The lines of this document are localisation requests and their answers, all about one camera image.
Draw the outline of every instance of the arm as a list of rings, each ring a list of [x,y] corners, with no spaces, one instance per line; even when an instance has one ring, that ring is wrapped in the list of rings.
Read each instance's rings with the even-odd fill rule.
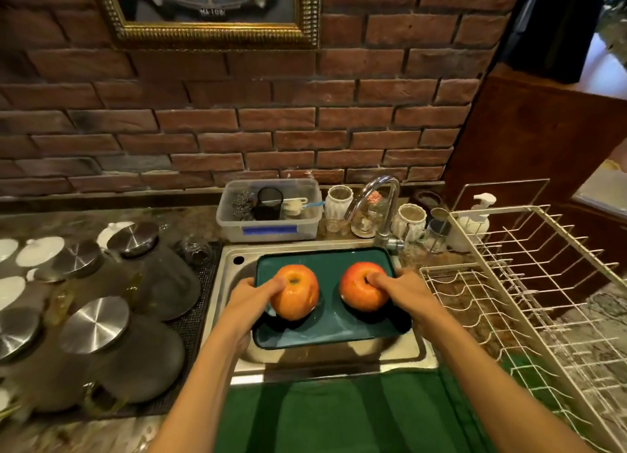
[[[411,314],[443,354],[500,453],[593,453],[584,440],[502,370],[413,272],[368,275]]]
[[[259,288],[253,287],[252,278],[239,282],[152,442],[150,453],[213,451],[235,362],[248,346],[253,323],[283,286],[275,279]]]

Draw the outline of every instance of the hand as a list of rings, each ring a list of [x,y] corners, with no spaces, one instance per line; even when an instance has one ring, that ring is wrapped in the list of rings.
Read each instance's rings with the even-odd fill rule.
[[[248,346],[249,332],[270,298],[285,288],[285,280],[278,278],[257,288],[254,282],[252,278],[245,278],[237,284],[216,325],[217,330],[227,330],[236,336],[240,351]]]
[[[427,287],[425,280],[414,271],[404,268],[398,278],[384,273],[368,274],[368,283],[386,291],[390,298],[419,322],[429,321],[434,316],[448,315]]]

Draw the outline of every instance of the chrome faucet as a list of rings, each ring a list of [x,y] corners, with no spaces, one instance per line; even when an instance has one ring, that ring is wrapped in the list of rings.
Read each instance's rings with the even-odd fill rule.
[[[349,208],[344,214],[344,219],[352,222],[355,218],[355,214],[361,209],[364,202],[368,199],[368,196],[375,190],[385,184],[390,184],[390,195],[388,210],[383,219],[383,223],[377,229],[374,235],[374,245],[382,247],[388,251],[401,251],[404,247],[404,242],[391,233],[392,218],[394,217],[394,211],[396,210],[396,204],[398,203],[398,194],[401,191],[401,184],[394,176],[380,176],[375,180],[368,182],[349,205]]]

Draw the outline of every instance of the brick wall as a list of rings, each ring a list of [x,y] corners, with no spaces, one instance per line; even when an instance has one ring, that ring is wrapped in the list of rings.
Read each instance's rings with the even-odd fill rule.
[[[3,1],[12,196],[437,180],[516,2],[322,0],[317,52],[179,53],[115,50],[93,0]]]

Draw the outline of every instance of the blue label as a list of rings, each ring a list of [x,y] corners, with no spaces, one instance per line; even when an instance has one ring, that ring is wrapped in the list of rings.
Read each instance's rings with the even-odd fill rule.
[[[298,225],[278,225],[276,227],[243,227],[244,235],[283,235],[297,234]]]

